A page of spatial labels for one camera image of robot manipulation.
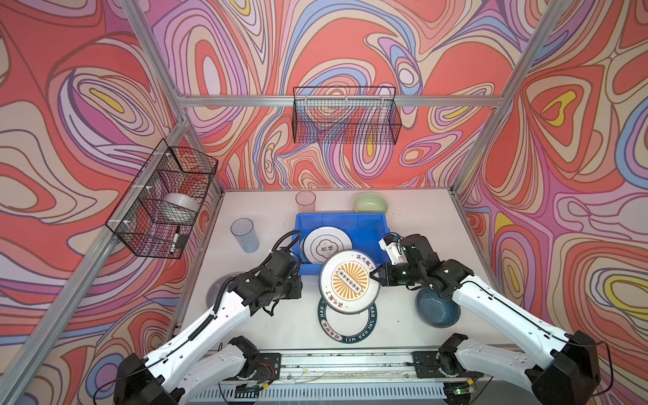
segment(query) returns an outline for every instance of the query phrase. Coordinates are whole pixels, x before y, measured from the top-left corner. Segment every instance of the colorful swirl wallpaper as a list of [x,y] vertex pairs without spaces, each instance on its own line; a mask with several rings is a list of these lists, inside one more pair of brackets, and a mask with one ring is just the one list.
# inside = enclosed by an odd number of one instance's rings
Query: colorful swirl wallpaper
[[[498,95],[546,7],[138,4],[188,95]],[[647,55],[646,1],[573,0],[460,190],[507,296],[609,342],[616,382],[592,400],[602,405],[648,404]],[[449,186],[490,112],[403,107],[397,145],[337,146],[295,145],[291,108],[187,110],[231,189]],[[174,123],[120,0],[0,2],[0,373]],[[209,195],[181,260],[113,252],[23,405],[89,405],[121,359],[162,343],[214,205]]]
[[592,404],[648,404],[647,66],[648,3],[575,0],[461,192],[506,295],[609,343]]
[[[0,374],[175,122],[118,2],[0,2]],[[91,404],[164,340],[213,208],[182,260],[115,249],[23,404]]]
[[[381,84],[400,95],[498,95],[546,7],[537,0],[142,3],[187,95]],[[340,146],[295,145],[292,108],[187,111],[220,160],[227,189],[446,187],[489,112],[403,107],[396,146]]]

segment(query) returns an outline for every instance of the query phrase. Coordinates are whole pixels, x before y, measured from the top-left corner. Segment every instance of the light green bowl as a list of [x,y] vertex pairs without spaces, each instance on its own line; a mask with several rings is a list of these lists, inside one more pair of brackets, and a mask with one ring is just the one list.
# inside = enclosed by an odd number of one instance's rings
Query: light green bowl
[[357,213],[387,213],[387,201],[375,192],[363,192],[353,200],[353,210]]

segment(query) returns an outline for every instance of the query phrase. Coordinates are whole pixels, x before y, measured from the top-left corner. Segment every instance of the wire basket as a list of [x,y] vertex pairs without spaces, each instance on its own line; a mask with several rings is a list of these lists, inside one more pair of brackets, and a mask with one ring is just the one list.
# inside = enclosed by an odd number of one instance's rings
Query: wire basket
[[400,114],[390,86],[304,86],[293,88],[295,143],[395,145]]
[[[106,225],[137,256],[179,259],[216,176],[218,161],[192,148],[166,142],[164,146],[163,157],[133,205],[122,218],[109,219]],[[181,194],[181,205],[169,198],[174,193]]]

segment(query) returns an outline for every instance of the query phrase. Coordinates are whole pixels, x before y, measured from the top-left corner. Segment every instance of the blue plastic bin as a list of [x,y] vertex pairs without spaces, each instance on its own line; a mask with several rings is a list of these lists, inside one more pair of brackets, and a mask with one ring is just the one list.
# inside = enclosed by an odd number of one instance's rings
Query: blue plastic bin
[[[385,214],[379,213],[331,213],[331,214],[297,214],[295,229],[301,231],[302,239],[321,226],[334,226],[346,232],[351,238],[353,249],[369,255],[377,266],[389,261],[387,253],[380,249],[378,241],[389,232]],[[301,275],[319,275],[321,264],[307,264],[308,259],[299,248],[293,246],[293,251],[301,257]]]

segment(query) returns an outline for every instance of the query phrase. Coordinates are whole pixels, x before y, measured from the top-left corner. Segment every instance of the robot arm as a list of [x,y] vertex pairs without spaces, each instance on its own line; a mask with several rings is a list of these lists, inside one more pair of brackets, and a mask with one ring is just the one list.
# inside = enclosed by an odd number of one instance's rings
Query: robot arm
[[[287,247],[279,244],[297,235]],[[131,354],[117,368],[115,405],[183,405],[209,384],[239,376],[252,378],[259,351],[242,336],[201,358],[237,325],[281,299],[301,297],[301,261],[290,248],[301,233],[281,237],[260,266],[223,283],[213,308],[143,359]]]
[[440,261],[427,238],[386,235],[381,248],[391,262],[372,272],[383,286],[421,284],[441,299],[473,311],[514,341],[523,353],[480,344],[454,334],[439,350],[446,375],[478,371],[534,393],[543,404],[584,405],[601,380],[594,340],[569,335],[514,304],[456,260]]

